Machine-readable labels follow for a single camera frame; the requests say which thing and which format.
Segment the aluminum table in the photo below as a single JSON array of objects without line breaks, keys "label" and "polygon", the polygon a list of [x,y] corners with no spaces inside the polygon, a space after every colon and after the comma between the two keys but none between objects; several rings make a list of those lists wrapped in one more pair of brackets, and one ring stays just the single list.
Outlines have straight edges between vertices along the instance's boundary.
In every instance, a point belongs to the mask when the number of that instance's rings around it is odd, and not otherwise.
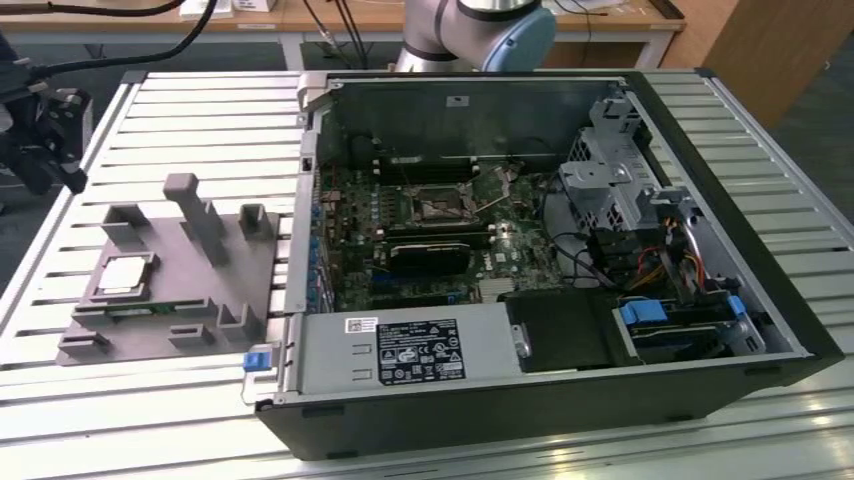
[{"label": "aluminum table", "polygon": [[[795,286],[854,352],[854,230],[717,79],[647,78]],[[286,215],[270,301],[283,327],[300,130],[295,72],[152,73],[124,83],[0,300],[0,477],[802,478],[854,469],[854,360],[703,420],[352,460],[302,462],[242,402],[242,355],[64,368],[56,344],[112,202],[173,216],[168,173],[193,172],[220,213]],[[675,169],[663,167],[678,184]]]}]

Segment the blue tab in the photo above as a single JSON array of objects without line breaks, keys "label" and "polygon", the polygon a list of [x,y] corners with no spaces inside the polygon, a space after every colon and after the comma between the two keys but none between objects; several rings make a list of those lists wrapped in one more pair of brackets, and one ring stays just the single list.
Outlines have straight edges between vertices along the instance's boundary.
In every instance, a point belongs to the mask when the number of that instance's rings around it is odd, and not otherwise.
[{"label": "blue tab", "polygon": [[623,305],[622,307],[619,307],[619,314],[623,317],[623,323],[626,325],[634,325],[638,322],[635,312],[628,305]]},{"label": "blue tab", "polygon": [[735,313],[737,317],[741,317],[747,313],[747,308],[745,308],[745,303],[738,295],[730,295],[726,301],[730,302],[730,307],[733,308],[733,313]]},{"label": "blue tab", "polygon": [[243,371],[263,372],[270,370],[272,368],[270,360],[270,352],[247,352],[243,356]]},{"label": "blue tab", "polygon": [[619,309],[623,323],[657,323],[667,321],[667,312],[658,300],[631,300]]}]

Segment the desk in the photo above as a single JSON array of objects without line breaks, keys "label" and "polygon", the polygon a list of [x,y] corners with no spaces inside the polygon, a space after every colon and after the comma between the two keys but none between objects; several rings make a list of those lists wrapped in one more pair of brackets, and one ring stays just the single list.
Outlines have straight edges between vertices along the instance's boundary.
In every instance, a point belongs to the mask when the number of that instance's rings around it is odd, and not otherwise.
[{"label": "desk", "polygon": [[[310,0],[318,16],[335,37],[350,41],[338,10],[331,2]],[[366,42],[400,42],[403,39],[403,3],[374,3],[383,0],[350,0],[354,18]],[[99,0],[77,0],[75,4],[104,6]],[[123,2],[127,8],[141,8],[161,0]],[[608,16],[590,18],[591,42],[643,43],[638,68],[653,68],[670,45],[674,33],[685,27],[682,20],[669,20],[649,0],[630,0],[628,6],[606,10]],[[181,22],[177,11],[148,18],[109,18],[85,15],[24,15],[0,17],[0,28],[12,44],[121,44],[175,43],[192,22]],[[308,10],[300,0],[279,0],[270,13],[235,12],[234,18],[216,19],[199,36],[199,42],[279,43],[287,68],[304,70],[302,44],[323,41]],[[587,22],[582,15],[558,16],[558,42],[586,42]]]},{"label": "desk", "polygon": [[[646,76],[849,354],[843,362],[702,420],[330,462],[294,458],[240,402],[239,354],[56,366],[59,332],[105,240],[96,226],[105,204],[136,202],[149,218],[176,215],[161,201],[168,173],[196,173],[199,194],[220,213],[258,202],[282,214],[278,257],[290,256],[298,74],[152,73],[120,85],[81,162],[92,183],[77,197],[60,193],[0,298],[3,478],[719,480],[815,478],[850,468],[851,225],[717,79],[690,71]],[[181,116],[201,121],[175,123]],[[662,167],[678,184],[674,164]],[[283,328],[286,283],[279,263],[271,328]]]}]

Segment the barcode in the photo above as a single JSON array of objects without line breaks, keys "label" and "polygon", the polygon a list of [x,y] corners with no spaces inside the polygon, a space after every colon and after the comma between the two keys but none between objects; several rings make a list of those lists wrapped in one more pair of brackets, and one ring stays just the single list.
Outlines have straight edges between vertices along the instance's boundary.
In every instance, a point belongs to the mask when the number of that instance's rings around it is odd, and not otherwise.
[{"label": "barcode", "polygon": [[376,332],[376,317],[348,318],[344,320],[346,333],[370,333]]}]

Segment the power supply label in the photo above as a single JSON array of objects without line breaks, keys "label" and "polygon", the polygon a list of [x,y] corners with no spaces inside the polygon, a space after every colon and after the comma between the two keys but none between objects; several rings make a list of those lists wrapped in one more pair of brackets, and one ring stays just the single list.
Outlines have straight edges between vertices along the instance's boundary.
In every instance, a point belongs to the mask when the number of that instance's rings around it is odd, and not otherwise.
[{"label": "power supply label", "polygon": [[456,320],[376,325],[379,381],[383,385],[466,378]]}]

